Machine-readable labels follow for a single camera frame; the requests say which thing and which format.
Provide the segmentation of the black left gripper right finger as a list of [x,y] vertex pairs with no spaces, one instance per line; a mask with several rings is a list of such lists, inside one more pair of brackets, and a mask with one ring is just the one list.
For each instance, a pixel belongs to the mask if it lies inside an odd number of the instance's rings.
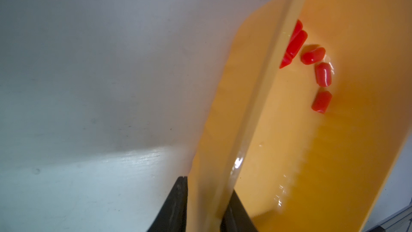
[[243,207],[236,191],[233,191],[223,216],[221,232],[257,232],[255,225]]

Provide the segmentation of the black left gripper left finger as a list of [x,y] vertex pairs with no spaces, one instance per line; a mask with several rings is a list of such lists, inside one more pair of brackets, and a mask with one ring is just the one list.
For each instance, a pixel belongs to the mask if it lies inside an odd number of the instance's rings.
[[187,223],[188,179],[178,177],[162,208],[147,232],[185,232]]

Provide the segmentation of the red sleeve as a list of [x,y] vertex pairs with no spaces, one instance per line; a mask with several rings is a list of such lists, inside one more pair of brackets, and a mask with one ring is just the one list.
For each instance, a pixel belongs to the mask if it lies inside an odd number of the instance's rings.
[[333,95],[326,90],[319,91],[312,103],[312,110],[324,114],[332,100]]
[[305,44],[307,38],[308,35],[306,31],[299,31],[299,33],[294,37],[294,39],[289,42],[288,47],[286,49],[286,54],[291,59],[294,59],[301,50],[302,46]]
[[326,50],[323,47],[318,47],[316,49],[305,52],[301,56],[301,62],[305,65],[315,64],[324,59],[326,55]]
[[290,36],[290,41],[293,41],[298,33],[303,29],[303,24],[300,20],[297,20],[294,30]]
[[332,68],[329,63],[322,62],[315,67],[316,82],[320,87],[329,87],[332,83]]

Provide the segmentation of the yellow plastic storage tray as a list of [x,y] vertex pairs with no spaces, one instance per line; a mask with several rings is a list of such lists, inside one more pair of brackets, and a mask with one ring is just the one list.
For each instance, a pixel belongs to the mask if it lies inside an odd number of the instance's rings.
[[[308,38],[291,59],[297,20]],[[324,59],[303,64],[318,47]],[[311,108],[322,90],[324,114]],[[219,231],[236,191],[260,232],[360,232],[411,130],[412,0],[271,0],[233,40],[188,176],[186,229]]]

